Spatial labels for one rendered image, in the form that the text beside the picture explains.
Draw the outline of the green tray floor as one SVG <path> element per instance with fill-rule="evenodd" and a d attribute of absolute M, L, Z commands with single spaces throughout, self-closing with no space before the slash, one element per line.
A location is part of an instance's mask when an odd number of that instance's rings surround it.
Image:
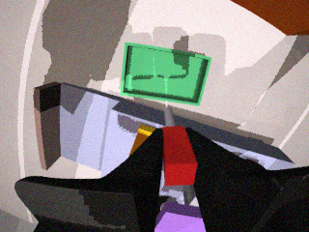
<path fill-rule="evenodd" d="M 125 90 L 196 100 L 205 59 L 131 46 Z"/>

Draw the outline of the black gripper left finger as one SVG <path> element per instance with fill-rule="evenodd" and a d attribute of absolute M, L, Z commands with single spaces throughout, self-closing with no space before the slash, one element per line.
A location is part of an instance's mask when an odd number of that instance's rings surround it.
<path fill-rule="evenodd" d="M 154 129 L 103 178 L 20 178 L 14 190 L 38 221 L 111 232 L 155 232 L 162 171 L 162 129 Z"/>

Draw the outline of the green tray walls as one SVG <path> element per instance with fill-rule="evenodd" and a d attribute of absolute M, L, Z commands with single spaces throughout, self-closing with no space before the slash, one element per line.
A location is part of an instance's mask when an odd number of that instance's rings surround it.
<path fill-rule="evenodd" d="M 150 49 L 171 51 L 171 53 L 192 55 L 192 57 L 198 57 L 198 58 L 201 58 L 201 59 L 205 59 L 204 69 L 202 70 L 200 82 L 198 82 L 198 86 L 197 86 L 198 90 L 197 90 L 196 100 L 186 100 L 185 98 L 159 96 L 158 94 L 134 92 L 134 90 L 125 90 L 127 56 L 128 56 L 128 52 L 130 51 L 131 46 L 143 47 L 143 49 L 148 49 L 148 47 L 149 47 Z M 173 103 L 181 103 L 181 104 L 201 105 L 201 97 L 202 97 L 202 93 L 204 93 L 204 90 L 205 90 L 206 81 L 208 81 L 208 73 L 209 73 L 210 66 L 211 66 L 211 57 L 205 57 L 205 55 L 185 53 L 185 51 L 165 49 L 165 47 L 144 45 L 143 43 L 125 43 L 124 65 L 123 65 L 123 68 L 121 69 L 120 96 L 147 98 L 147 100 L 173 102 Z"/>

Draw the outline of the red-headed pin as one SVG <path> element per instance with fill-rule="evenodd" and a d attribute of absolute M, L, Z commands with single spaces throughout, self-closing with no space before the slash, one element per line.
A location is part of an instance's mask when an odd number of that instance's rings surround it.
<path fill-rule="evenodd" d="M 175 125 L 173 111 L 163 108 L 165 128 L 162 128 L 162 157 L 165 186 L 193 186 L 197 159 L 184 127 Z"/>

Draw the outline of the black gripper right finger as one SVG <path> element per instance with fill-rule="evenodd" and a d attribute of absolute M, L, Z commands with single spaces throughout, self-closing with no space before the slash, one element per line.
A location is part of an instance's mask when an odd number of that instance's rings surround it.
<path fill-rule="evenodd" d="M 193 188 L 205 232 L 259 232 L 275 210 L 309 197 L 309 166 L 267 170 L 185 128 L 197 159 Z"/>

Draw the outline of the purple wheeled trolley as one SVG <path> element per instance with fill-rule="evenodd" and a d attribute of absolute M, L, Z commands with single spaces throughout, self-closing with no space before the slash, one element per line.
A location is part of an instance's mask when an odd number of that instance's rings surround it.
<path fill-rule="evenodd" d="M 193 186 L 183 186 L 183 192 L 184 204 L 175 198 L 158 197 L 154 232 L 205 232 L 196 190 Z"/>

